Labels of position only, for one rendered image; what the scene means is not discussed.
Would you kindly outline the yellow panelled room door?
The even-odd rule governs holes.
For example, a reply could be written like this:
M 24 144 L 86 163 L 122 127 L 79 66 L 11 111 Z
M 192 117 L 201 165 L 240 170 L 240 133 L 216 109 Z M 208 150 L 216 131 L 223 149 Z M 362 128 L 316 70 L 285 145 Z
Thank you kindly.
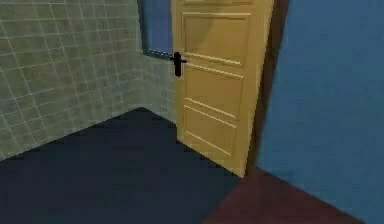
M 276 0 L 171 0 L 177 140 L 243 177 Z

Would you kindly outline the blue window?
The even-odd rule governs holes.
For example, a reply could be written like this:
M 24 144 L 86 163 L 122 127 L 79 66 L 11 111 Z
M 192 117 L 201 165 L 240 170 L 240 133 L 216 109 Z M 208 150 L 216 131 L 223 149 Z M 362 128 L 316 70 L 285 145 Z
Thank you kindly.
M 137 0 L 142 50 L 168 60 L 173 53 L 171 0 Z

